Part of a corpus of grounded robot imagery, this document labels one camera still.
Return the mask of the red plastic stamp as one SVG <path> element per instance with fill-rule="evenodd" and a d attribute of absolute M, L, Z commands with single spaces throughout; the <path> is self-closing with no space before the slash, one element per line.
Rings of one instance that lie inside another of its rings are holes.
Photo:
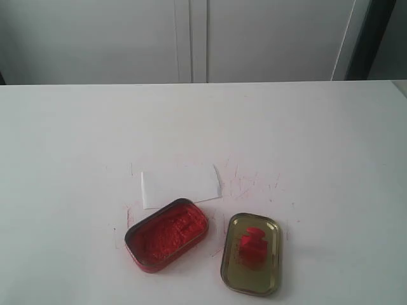
<path fill-rule="evenodd" d="M 258 227 L 248 227 L 240 239 L 239 256 L 248 264 L 261 264 L 267 257 L 268 242 L 265 232 Z"/>

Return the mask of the red ink tin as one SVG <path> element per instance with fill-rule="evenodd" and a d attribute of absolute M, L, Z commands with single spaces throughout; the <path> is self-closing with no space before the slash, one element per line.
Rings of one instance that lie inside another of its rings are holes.
<path fill-rule="evenodd" d="M 179 198 L 130 227 L 124 240 L 136 265 L 155 273 L 200 243 L 208 230 L 209 220 L 201 209 Z"/>

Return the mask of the white paper sheet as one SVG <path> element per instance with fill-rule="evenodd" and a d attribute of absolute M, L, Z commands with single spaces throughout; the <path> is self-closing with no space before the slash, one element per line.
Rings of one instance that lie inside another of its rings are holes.
<path fill-rule="evenodd" d="M 170 166 L 141 173 L 143 209 L 162 208 L 179 198 L 193 203 L 222 196 L 214 165 Z"/>

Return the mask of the gold tin lid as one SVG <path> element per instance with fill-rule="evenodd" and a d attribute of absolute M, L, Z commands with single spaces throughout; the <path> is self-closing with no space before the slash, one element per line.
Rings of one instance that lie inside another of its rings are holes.
<path fill-rule="evenodd" d="M 280 285 L 282 230 L 273 219 L 238 213 L 228 223 L 220 267 L 224 284 L 236 292 L 266 296 Z"/>

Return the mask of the white cabinet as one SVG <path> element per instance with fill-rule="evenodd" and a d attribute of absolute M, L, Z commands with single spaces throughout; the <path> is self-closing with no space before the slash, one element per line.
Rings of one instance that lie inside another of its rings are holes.
<path fill-rule="evenodd" d="M 368 1 L 2 1 L 10 85 L 343 80 Z"/>

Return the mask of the dark vertical post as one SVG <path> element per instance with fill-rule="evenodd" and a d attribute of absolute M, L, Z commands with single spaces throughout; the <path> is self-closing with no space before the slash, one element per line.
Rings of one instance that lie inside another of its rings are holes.
<path fill-rule="evenodd" d="M 396 0 L 369 2 L 345 74 L 346 81 L 367 80 L 396 3 Z"/>

